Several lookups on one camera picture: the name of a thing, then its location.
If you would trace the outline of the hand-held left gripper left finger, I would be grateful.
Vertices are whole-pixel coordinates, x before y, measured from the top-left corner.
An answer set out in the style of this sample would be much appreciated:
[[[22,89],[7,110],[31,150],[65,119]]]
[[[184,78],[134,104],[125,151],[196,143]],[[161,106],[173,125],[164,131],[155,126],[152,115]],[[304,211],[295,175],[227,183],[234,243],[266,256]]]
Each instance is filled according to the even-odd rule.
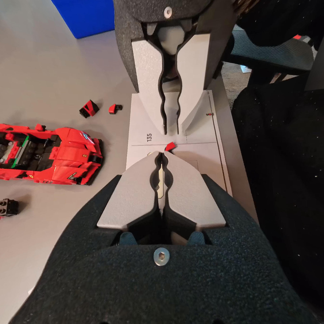
[[[121,176],[98,223],[98,228],[146,236],[161,224],[157,185],[162,153],[145,156]]]

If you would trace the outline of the lego instruction booklet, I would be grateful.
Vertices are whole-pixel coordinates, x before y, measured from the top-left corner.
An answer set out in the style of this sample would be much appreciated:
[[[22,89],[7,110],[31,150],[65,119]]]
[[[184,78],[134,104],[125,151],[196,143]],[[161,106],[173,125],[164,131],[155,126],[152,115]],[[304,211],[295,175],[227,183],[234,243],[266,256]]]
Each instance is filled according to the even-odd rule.
[[[233,196],[225,154],[217,123],[212,90],[203,92],[198,111],[185,133],[177,133],[176,115],[173,104],[178,92],[166,94],[168,134],[163,135],[149,118],[139,94],[133,94],[128,137],[126,169],[154,151],[163,152],[173,142],[173,154],[185,160],[201,174]]]

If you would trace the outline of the black mesh chair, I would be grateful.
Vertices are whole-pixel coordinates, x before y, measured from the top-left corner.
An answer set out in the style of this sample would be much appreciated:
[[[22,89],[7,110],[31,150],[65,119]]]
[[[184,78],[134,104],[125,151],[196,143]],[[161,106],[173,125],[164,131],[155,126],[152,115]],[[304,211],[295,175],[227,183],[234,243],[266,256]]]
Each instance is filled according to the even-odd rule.
[[[278,46],[266,47],[255,45],[243,29],[233,30],[232,34],[234,46],[225,62],[292,75],[310,71],[313,66],[312,48],[304,41],[291,38]]]

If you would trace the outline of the blue plastic bin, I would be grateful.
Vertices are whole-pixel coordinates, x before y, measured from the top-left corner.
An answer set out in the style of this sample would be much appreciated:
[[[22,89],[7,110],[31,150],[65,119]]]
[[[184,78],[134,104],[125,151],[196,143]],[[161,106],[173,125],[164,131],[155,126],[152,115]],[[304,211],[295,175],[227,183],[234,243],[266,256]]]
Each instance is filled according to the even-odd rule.
[[[112,0],[52,0],[52,3],[76,39],[115,29]]]

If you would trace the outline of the red lego car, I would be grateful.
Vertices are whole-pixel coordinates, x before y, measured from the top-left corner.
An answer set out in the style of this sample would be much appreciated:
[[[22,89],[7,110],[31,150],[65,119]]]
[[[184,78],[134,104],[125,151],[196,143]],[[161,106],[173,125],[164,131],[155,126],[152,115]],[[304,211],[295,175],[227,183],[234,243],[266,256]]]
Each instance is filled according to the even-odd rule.
[[[0,179],[91,185],[103,165],[103,142],[74,128],[0,124]]]

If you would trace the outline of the red black green lego assembly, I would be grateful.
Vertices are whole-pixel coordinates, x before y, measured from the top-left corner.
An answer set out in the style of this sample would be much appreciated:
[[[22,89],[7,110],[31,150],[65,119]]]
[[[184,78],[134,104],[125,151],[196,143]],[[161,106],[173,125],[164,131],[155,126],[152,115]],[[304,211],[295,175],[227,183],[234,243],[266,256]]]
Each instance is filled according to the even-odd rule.
[[[8,198],[0,201],[0,218],[11,217],[19,213],[19,202]]]

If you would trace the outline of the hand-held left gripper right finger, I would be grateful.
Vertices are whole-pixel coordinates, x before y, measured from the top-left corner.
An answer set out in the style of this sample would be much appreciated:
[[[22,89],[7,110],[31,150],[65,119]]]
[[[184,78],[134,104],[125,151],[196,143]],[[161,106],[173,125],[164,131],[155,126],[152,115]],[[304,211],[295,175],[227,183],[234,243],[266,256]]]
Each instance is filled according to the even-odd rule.
[[[170,232],[193,232],[225,227],[226,221],[200,172],[170,152],[162,157],[166,185],[164,219]]]

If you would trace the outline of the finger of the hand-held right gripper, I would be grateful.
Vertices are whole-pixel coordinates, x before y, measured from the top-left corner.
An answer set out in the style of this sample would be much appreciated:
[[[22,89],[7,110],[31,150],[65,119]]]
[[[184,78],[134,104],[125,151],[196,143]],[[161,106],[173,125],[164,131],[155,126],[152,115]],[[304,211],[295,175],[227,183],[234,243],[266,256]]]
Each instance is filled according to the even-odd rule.
[[[132,42],[140,100],[154,126],[167,134],[167,117],[162,89],[164,56],[162,50],[149,40]]]
[[[176,52],[176,72],[180,79],[177,126],[185,131],[193,121],[204,92],[210,33],[194,34]]]

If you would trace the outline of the black red lego block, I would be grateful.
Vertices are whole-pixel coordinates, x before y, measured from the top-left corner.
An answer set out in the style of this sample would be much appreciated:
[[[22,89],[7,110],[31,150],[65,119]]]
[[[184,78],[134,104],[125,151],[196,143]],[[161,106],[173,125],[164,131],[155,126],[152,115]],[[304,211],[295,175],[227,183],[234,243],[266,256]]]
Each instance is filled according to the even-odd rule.
[[[84,118],[95,116],[99,112],[99,107],[92,100],[89,100],[80,110],[79,113]]]

